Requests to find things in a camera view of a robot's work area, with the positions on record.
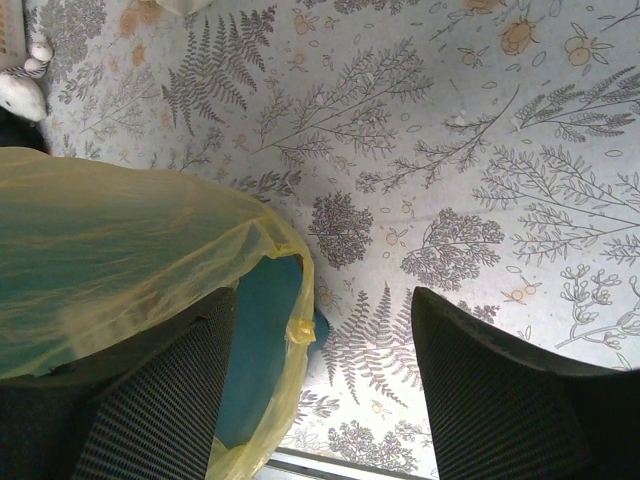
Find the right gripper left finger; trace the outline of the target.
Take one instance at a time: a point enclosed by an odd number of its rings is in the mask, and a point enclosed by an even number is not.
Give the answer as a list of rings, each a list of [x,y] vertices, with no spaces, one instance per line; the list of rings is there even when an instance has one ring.
[[[221,288],[97,353],[2,380],[2,478],[204,478],[235,307]]]

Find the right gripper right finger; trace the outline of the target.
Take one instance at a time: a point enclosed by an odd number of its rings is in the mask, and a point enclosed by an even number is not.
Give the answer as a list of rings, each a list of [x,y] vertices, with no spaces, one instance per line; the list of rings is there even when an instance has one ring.
[[[638,371],[552,353],[425,287],[411,323],[440,478],[638,478]]]

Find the teal trash bin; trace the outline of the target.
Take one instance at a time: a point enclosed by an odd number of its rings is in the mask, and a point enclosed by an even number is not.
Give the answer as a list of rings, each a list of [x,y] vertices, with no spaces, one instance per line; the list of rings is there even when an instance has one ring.
[[[254,433],[284,363],[284,316],[293,306],[301,277],[297,257],[264,258],[232,287],[237,293],[237,319],[217,437],[238,444]],[[315,311],[313,320],[315,339],[308,355],[328,334],[327,322]]]

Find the yellow trash bag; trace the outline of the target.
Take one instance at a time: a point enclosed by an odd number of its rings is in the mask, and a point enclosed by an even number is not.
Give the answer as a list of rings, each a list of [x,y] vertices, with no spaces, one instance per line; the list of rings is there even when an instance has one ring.
[[[271,207],[173,170],[1,151],[1,374],[41,375],[166,321],[262,259],[297,257],[284,363],[248,440],[205,444],[210,479],[249,479],[297,413],[314,333],[314,264]]]

